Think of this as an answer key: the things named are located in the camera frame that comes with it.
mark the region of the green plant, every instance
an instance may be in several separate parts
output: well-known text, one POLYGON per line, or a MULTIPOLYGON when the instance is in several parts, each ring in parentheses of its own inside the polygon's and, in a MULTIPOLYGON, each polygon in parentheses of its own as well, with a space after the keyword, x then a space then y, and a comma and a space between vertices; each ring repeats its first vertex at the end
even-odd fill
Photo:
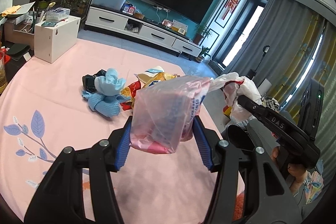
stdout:
POLYGON ((78 7, 82 4, 85 4, 87 0, 63 0, 62 6, 63 8, 70 9, 71 12, 78 12, 78 7))
POLYGON ((201 50, 201 52, 199 53, 199 57, 206 57, 206 56, 210 56, 210 58, 211 58, 211 55, 209 54, 209 51, 210 51, 210 48, 207 48, 207 47, 204 47, 204 46, 202 46, 202 50, 201 50))
POLYGON ((212 36, 212 30, 210 27, 206 26, 205 23, 201 23, 200 25, 196 26, 195 31, 204 38, 212 36))

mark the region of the yellow cloth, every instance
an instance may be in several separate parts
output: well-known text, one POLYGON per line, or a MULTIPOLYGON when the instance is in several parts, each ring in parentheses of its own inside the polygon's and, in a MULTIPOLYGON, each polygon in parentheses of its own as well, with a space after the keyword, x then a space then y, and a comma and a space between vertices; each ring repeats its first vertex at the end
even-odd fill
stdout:
POLYGON ((3 17, 7 16, 7 15, 10 15, 10 14, 14 14, 18 9, 20 9, 21 6, 20 5, 16 5, 16 6, 13 6, 13 7, 10 7, 10 8, 7 8, 6 10, 4 10, 1 15, 3 17))

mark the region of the blue gripper pad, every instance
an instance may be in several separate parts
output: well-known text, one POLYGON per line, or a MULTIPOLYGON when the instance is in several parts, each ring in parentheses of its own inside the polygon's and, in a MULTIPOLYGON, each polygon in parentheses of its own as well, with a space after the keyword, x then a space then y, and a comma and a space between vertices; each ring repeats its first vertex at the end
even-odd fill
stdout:
POLYGON ((120 168, 122 168, 122 166, 124 166, 130 148, 129 145, 131 143, 131 140, 129 134, 131 131, 131 125, 132 123, 128 123, 128 125, 125 127, 124 135, 122 136, 117 147, 114 166, 118 171, 120 170, 120 168))
POLYGON ((204 135, 203 128, 204 126, 200 124, 199 120, 197 118, 194 118, 193 132, 194 132, 194 136, 196 139, 199 153, 201 154, 203 164, 208 168, 208 170, 212 170, 213 162, 212 162, 212 156, 211 156, 211 148, 204 135))

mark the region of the white drawer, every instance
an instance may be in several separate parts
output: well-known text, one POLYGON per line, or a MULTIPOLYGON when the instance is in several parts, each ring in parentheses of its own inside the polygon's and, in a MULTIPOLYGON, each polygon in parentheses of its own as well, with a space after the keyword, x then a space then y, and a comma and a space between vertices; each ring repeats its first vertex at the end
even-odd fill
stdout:
POLYGON ((184 42, 180 39, 176 39, 172 47, 179 51, 191 54, 192 56, 195 56, 195 57, 197 57, 199 53, 201 52, 200 47, 184 42))
POLYGON ((172 37, 171 35, 168 35, 164 32, 160 32, 159 30, 155 30, 147 26, 141 27, 139 35, 144 38, 159 42, 161 44, 165 44, 170 47, 175 41, 175 37, 172 37))
POLYGON ((86 21, 118 30, 124 30, 127 20, 128 18, 126 17, 90 8, 86 21))

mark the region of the chinese knot decoration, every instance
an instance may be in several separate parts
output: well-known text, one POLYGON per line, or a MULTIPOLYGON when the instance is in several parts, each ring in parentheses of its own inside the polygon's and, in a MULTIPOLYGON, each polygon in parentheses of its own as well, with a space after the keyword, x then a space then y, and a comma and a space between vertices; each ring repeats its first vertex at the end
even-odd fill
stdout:
POLYGON ((228 0, 227 3, 225 4, 225 8, 227 9, 222 19, 224 19, 229 12, 232 14, 237 8, 238 3, 239 3, 239 0, 228 0))

